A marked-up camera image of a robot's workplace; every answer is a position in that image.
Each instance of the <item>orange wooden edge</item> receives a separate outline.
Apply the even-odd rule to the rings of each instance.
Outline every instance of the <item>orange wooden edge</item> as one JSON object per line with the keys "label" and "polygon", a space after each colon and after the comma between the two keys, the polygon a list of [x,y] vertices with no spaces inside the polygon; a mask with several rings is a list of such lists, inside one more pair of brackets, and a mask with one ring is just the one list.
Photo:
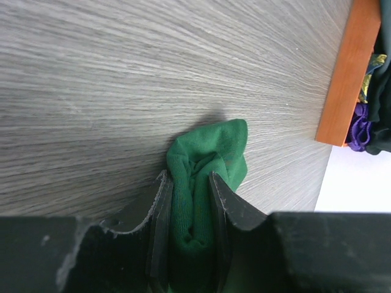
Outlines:
{"label": "orange wooden edge", "polygon": [[342,147],[381,24],[379,0],[354,0],[316,140]]}

